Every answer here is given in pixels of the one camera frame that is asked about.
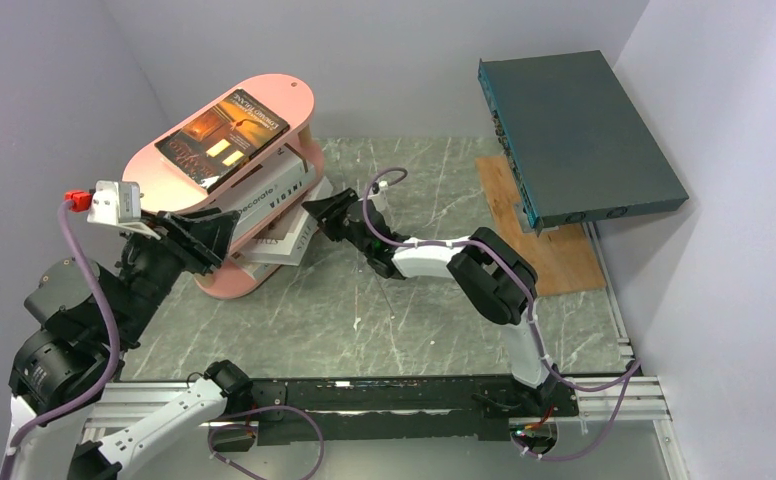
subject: wall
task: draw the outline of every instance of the wall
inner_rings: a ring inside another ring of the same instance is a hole
[[[69,256],[55,213],[63,192],[119,178],[167,126],[99,1],[0,1],[0,459],[11,362],[38,326],[23,299]],[[86,250],[110,265],[120,239],[75,220]]]
[[[776,1],[652,0],[615,70],[691,201],[604,222],[693,478],[776,479]]]
[[[647,0],[105,0],[164,105],[181,121],[253,75],[284,72],[317,96],[330,136],[491,135],[476,68],[602,50],[614,62]]]

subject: floor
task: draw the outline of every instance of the floor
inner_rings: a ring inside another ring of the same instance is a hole
[[[336,191],[389,166],[409,177],[386,190],[389,226],[419,238],[493,228],[474,158],[500,153],[490,138],[326,139]],[[539,323],[567,373],[621,372],[605,290],[544,297]],[[318,235],[299,267],[282,267],[252,294],[218,301],[183,276],[141,347],[126,354],[127,379],[181,379],[227,358],[252,377],[456,375],[508,372],[497,326],[444,279],[378,278],[348,244]]]

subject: gray marble table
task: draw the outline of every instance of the gray marble table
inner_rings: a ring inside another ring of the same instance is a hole
[[[336,191],[402,166],[386,190],[389,225],[419,238],[493,228],[474,158],[500,153],[489,138],[323,140]],[[539,299],[539,322],[564,372],[619,372],[605,290]],[[497,327],[454,282],[378,278],[348,244],[314,238],[299,267],[280,268],[243,298],[219,301],[183,276],[127,353],[123,379],[180,379],[227,358],[253,377],[505,373]]]

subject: thick book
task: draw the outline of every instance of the thick book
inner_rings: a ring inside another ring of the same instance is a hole
[[[155,146],[211,192],[289,128],[288,122],[239,88]]]

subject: wooden board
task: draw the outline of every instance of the wooden board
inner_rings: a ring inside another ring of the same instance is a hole
[[[563,225],[558,230],[523,233],[514,205],[518,189],[506,157],[476,159],[476,169],[497,233],[538,272],[538,295],[593,290],[606,286],[606,279],[582,225]]]

